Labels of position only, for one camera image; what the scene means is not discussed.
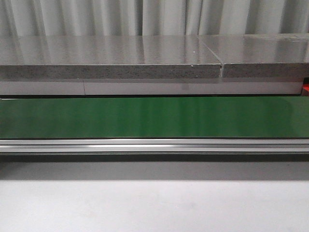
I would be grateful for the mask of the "aluminium conveyor frame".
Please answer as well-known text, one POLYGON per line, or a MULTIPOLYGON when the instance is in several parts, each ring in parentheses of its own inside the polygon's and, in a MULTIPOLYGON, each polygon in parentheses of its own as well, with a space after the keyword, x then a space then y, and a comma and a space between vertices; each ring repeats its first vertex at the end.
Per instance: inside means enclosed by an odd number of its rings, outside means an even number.
POLYGON ((1 140, 1 155, 33 154, 308 154, 308 139, 1 140))

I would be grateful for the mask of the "white curtain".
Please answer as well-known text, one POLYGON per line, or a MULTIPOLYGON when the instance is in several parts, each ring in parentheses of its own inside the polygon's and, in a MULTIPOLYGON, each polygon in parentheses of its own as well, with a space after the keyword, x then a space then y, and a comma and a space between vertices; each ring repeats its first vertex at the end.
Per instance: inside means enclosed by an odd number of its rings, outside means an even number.
POLYGON ((307 33, 306 0, 3 0, 2 36, 307 33))

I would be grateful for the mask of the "grey stone counter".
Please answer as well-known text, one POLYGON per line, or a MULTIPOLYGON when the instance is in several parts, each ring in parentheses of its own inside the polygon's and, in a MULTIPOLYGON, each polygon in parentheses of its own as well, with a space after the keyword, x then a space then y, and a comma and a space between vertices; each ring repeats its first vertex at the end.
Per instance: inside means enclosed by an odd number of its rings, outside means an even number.
POLYGON ((301 95, 309 36, 25 36, 0 40, 2 96, 301 95))

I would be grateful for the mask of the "green conveyor belt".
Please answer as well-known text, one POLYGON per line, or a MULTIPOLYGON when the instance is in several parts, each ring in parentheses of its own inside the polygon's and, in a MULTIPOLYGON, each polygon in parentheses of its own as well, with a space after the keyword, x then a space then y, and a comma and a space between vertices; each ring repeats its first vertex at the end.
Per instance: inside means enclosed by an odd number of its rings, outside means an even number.
POLYGON ((0 102, 2 139, 308 138, 307 97, 124 97, 0 102))

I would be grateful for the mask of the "red tray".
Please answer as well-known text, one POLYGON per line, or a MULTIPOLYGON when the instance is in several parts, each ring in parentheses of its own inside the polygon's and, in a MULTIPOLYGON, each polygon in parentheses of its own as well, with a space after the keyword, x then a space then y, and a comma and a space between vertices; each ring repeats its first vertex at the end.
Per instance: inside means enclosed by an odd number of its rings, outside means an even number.
POLYGON ((309 96, 309 84, 304 84, 302 87, 302 96, 309 96))

